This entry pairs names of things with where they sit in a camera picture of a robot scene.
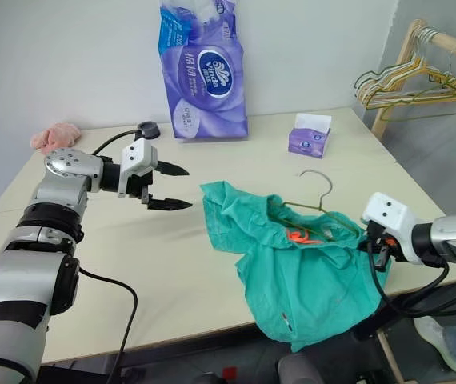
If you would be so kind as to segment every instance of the beige table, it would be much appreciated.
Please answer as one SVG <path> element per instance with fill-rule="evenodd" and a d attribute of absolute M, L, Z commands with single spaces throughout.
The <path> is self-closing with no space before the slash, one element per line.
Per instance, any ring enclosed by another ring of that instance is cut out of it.
<path fill-rule="evenodd" d="M 327 173 L 334 183 L 334 191 L 324 201 L 326 208 L 344 212 L 355 221 L 377 190 L 409 205 L 425 220 L 442 215 L 352 110 L 322 113 L 334 117 L 324 159 L 287 152 L 294 114 L 252 118 L 250 139 L 239 142 L 178 142 L 171 138 L 170 127 L 162 125 L 163 135 L 154 142 L 159 158 L 184 166 L 191 175 L 156 174 L 151 192 L 156 198 L 192 202 L 194 206 L 188 210 L 151 211 L 136 199 L 90 195 L 82 222 L 86 236 L 75 256 L 87 270 L 122 280 L 138 292 L 139 309 L 128 348 L 253 321 L 234 268 L 240 256 L 210 246 L 198 187 L 204 182 L 227 180 L 252 193 L 278 193 L 290 201 L 316 203 L 326 182 L 313 174 L 297 176 L 314 168 Z M 92 151 L 122 130 L 87 131 L 77 147 Z M 104 154 L 117 159 L 129 141 L 113 144 Z M 42 174 L 42 156 L 34 154 L 0 198 L 0 245 L 21 217 Z M 396 294 L 416 289 L 438 273 L 394 263 L 386 291 Z M 456 281 L 456 266 L 447 281 Z M 50 321 L 44 362 L 115 351 L 130 309 L 131 298 L 124 290 L 81 277 L 74 306 Z"/>

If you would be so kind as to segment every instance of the pink stuffed toy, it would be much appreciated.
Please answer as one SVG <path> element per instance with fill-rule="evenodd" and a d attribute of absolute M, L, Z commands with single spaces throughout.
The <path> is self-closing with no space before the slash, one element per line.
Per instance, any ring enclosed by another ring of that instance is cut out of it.
<path fill-rule="evenodd" d="M 68 122 L 57 122 L 48 130 L 34 135 L 30 140 L 32 148 L 41 149 L 43 154 L 57 149 L 74 146 L 75 141 L 81 137 L 81 131 Z"/>

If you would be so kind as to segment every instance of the purple tissue package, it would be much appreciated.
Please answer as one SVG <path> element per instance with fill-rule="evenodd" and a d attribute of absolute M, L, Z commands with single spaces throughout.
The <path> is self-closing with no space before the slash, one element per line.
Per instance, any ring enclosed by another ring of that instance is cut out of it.
<path fill-rule="evenodd" d="M 158 51 L 176 138 L 247 136 L 234 0 L 161 0 Z"/>
<path fill-rule="evenodd" d="M 298 114 L 289 134 L 289 152 L 323 158 L 330 135 L 331 116 Z"/>

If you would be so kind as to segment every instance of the orange object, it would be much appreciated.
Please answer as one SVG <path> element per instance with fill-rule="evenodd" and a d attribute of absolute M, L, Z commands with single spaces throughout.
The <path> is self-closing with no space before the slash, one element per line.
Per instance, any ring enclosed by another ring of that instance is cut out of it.
<path fill-rule="evenodd" d="M 292 242 L 298 242 L 300 244 L 323 244 L 320 240 L 309 240 L 308 232 L 305 231 L 305 236 L 302 237 L 301 231 L 291 232 L 286 229 L 286 236 Z"/>
<path fill-rule="evenodd" d="M 388 246 L 396 246 L 397 245 L 397 240 L 395 240 L 394 238 L 388 238 L 387 240 L 385 240 L 385 243 Z"/>

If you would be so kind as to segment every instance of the green cloth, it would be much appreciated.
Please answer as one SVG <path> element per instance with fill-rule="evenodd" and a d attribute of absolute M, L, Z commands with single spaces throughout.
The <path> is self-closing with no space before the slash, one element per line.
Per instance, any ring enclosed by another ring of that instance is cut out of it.
<path fill-rule="evenodd" d="M 202 190 L 212 246 L 244 254 L 236 264 L 238 276 L 254 319 L 269 338 L 290 342 L 295 352 L 345 332 L 377 309 L 380 297 L 368 256 L 357 250 L 365 235 L 346 216 L 302 216 L 277 195 L 255 196 L 228 182 L 205 184 Z M 286 228 L 295 229 L 283 219 L 333 241 L 292 242 Z M 387 273 L 378 276 L 384 284 Z"/>

